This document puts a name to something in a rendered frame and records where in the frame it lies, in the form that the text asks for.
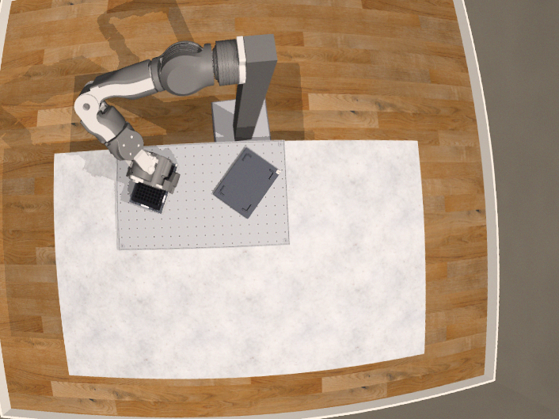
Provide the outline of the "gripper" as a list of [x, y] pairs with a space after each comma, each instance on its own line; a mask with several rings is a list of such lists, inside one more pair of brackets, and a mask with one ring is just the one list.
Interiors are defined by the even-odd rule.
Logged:
[[[147, 153], [149, 151], [145, 150]], [[148, 153], [149, 156], [158, 159], [158, 164], [156, 167], [156, 170], [154, 172], [154, 176], [152, 178], [152, 182], [149, 181], [143, 181], [139, 182], [145, 185], [150, 185], [153, 188], [156, 189], [163, 189], [165, 191], [168, 191], [169, 193], [173, 194], [174, 189], [177, 187], [177, 183], [179, 181], [180, 178], [180, 174], [173, 172], [172, 175], [170, 176], [169, 180], [164, 180], [164, 177], [168, 177], [169, 175], [169, 171], [171, 169], [171, 166], [173, 164], [173, 161], [165, 158], [159, 154], [155, 154], [154, 152], [149, 152]], [[163, 182], [163, 183], [162, 183]]]

